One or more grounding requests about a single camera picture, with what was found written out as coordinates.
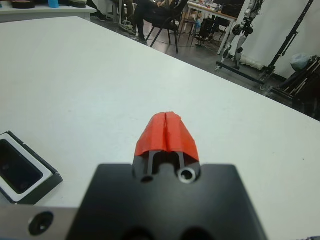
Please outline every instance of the black chair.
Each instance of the black chair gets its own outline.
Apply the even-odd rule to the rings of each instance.
[[[176,49],[176,53],[178,53],[178,41],[177,41],[177,32],[179,30],[180,27],[180,23],[181,23],[181,19],[182,19],[182,11],[184,10],[185,6],[188,3],[188,0],[179,0],[180,4],[176,7],[173,8],[172,5],[174,4],[174,2],[171,3],[171,9],[170,9],[170,17],[167,16],[159,16],[156,14],[146,14],[144,16],[144,20],[146,20],[147,22],[152,24],[152,29],[148,35],[148,37],[146,38],[146,40],[149,39],[151,33],[153,32],[153,30],[155,28],[159,28],[159,32],[157,33],[157,35],[155,36],[150,48],[153,47],[153,45],[155,44],[157,38],[159,37],[159,34],[161,33],[161,31],[163,29],[167,29],[168,31],[168,37],[169,37],[169,44],[171,44],[171,38],[170,38],[170,30],[174,31],[174,40],[175,40],[175,49]]]

